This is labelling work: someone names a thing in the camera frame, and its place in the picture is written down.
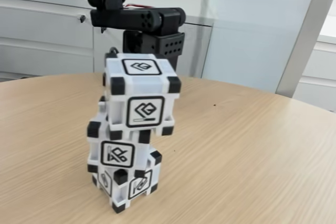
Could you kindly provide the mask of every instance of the drawer handle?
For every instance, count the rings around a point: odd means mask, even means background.
[[[80,16],[79,20],[81,23],[84,23],[84,21],[86,20],[86,16],[85,15]]]

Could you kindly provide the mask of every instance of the red wire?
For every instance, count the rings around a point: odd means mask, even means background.
[[[153,8],[153,6],[148,6],[148,5],[137,5],[137,4],[127,4],[125,7],[129,6],[134,6],[134,7],[139,7],[139,8]]]

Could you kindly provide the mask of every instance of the round table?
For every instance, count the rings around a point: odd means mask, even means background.
[[[114,213],[87,172],[100,74],[0,83],[0,223],[336,223],[336,115],[182,78],[158,190]]]

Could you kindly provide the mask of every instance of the white cabinet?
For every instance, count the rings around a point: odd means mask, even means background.
[[[186,33],[183,54],[179,56],[177,74],[182,76],[202,77],[204,62],[211,36],[211,27],[185,24],[179,29]],[[94,39],[94,71],[103,72],[104,56],[111,47],[122,51],[123,30],[107,29],[103,34],[95,28]]]
[[[336,112],[336,45],[317,42],[293,98]]]
[[[336,112],[336,87],[299,83],[293,98]]]
[[[37,76],[93,72],[89,10],[0,0],[0,72]]]

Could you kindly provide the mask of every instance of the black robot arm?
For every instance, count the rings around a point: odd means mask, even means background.
[[[174,69],[182,54],[184,33],[179,33],[186,20],[181,8],[123,8],[125,0],[88,0],[96,8],[91,11],[95,27],[125,30],[123,52],[160,54]]]

